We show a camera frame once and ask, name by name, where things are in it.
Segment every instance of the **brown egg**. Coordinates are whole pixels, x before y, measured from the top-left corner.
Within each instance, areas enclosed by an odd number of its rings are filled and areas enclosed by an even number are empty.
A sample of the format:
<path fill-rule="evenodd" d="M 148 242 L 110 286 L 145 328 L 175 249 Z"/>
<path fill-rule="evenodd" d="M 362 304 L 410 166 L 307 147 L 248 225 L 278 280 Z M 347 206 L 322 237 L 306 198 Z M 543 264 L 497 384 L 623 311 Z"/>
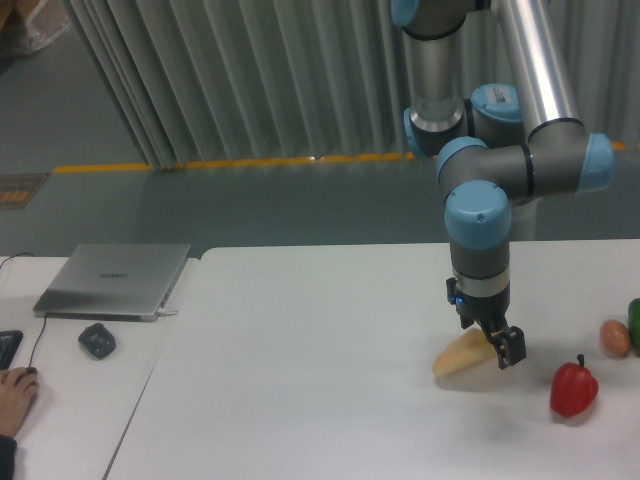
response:
<path fill-rule="evenodd" d="M 618 320 L 607 320 L 600 327 L 600 340 L 614 355 L 625 356 L 631 348 L 627 326 Z"/>

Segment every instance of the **human hand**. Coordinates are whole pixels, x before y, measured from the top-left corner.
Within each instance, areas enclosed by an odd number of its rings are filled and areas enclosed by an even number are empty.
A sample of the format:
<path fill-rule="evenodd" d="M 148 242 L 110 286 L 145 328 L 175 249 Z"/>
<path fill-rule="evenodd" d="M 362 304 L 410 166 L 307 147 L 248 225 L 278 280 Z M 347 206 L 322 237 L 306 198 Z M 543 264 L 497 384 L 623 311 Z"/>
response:
<path fill-rule="evenodd" d="M 35 368 L 0 370 L 0 435 L 15 437 L 33 396 L 38 393 Z"/>

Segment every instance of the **floor mat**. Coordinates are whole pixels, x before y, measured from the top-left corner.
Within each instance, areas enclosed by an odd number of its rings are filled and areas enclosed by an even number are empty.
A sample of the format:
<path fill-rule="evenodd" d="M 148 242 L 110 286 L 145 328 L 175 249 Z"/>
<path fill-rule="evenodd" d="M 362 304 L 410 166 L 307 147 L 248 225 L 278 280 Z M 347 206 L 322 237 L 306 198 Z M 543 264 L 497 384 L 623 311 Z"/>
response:
<path fill-rule="evenodd" d="M 48 173 L 0 175 L 0 210 L 24 208 L 47 178 Z"/>

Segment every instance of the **laptop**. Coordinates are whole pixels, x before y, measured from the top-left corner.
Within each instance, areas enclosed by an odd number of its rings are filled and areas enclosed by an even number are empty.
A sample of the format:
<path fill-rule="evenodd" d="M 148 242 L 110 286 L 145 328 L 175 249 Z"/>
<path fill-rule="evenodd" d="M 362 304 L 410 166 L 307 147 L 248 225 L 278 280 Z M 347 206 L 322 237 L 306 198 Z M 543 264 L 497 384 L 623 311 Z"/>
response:
<path fill-rule="evenodd" d="M 154 321 L 187 261 L 187 244 L 82 244 L 33 307 L 38 316 Z"/>

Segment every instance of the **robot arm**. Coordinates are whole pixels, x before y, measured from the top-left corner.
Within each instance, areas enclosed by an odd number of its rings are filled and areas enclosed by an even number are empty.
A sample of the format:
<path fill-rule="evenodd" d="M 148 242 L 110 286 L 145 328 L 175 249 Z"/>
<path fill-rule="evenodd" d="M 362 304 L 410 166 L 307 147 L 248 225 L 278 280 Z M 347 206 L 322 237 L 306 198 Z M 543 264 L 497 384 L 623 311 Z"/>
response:
<path fill-rule="evenodd" d="M 465 15 L 489 7 L 501 24 L 516 89 L 487 85 L 462 101 L 453 91 L 452 35 Z M 414 101 L 405 130 L 419 158 L 438 156 L 454 275 L 447 297 L 463 328 L 478 323 L 500 368 L 526 357 L 509 327 L 511 206 L 606 187 L 613 150 L 588 135 L 553 33 L 547 0 L 393 0 L 411 37 Z"/>

